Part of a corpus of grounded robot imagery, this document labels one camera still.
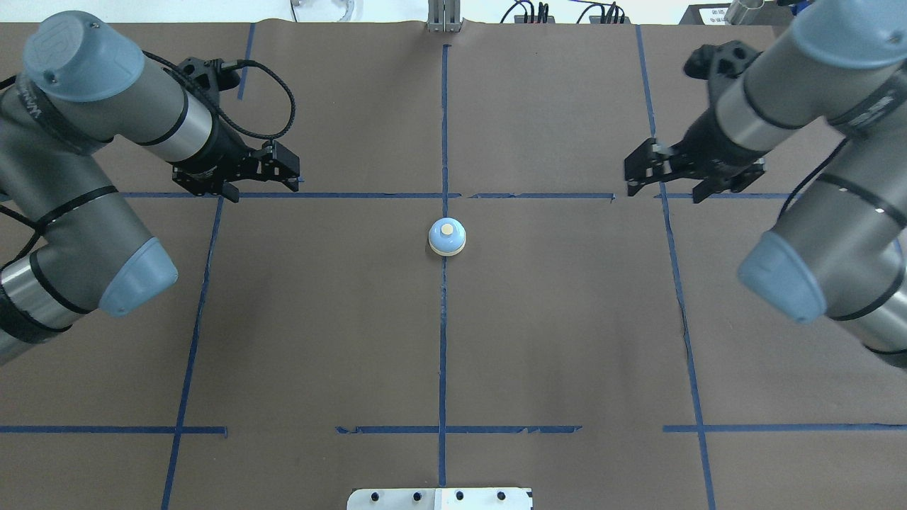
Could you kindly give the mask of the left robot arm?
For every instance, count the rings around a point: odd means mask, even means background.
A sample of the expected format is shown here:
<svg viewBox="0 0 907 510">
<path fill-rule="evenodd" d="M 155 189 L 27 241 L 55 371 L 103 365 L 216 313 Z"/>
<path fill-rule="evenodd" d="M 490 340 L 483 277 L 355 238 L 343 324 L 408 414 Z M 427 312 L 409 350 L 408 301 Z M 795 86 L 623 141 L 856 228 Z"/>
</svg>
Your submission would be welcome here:
<svg viewBox="0 0 907 510">
<path fill-rule="evenodd" d="M 116 137 L 171 165 L 193 196 L 236 203 L 237 181 L 297 191 L 298 155 L 220 107 L 253 60 L 173 64 L 93 14 L 40 23 L 23 68 L 2 84 L 2 213 L 31 229 L 2 267 L 2 362 L 68 332 L 94 310 L 122 317 L 178 280 L 162 243 L 94 155 Z"/>
</svg>

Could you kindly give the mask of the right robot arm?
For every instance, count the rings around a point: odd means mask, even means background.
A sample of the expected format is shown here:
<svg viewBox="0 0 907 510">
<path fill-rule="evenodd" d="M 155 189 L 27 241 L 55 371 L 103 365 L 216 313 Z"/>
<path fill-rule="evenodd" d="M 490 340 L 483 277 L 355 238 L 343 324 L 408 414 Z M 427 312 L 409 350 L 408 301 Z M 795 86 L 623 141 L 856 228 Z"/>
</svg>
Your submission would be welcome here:
<svg viewBox="0 0 907 510">
<path fill-rule="evenodd" d="M 738 280 L 794 322 L 825 316 L 881 361 L 905 368 L 905 3 L 816 1 L 773 45 L 733 40 L 691 52 L 709 107 L 684 137 L 626 156 L 626 192 L 694 179 L 694 203 L 739 193 L 764 158 L 823 119 L 842 136 L 794 188 Z"/>
</svg>

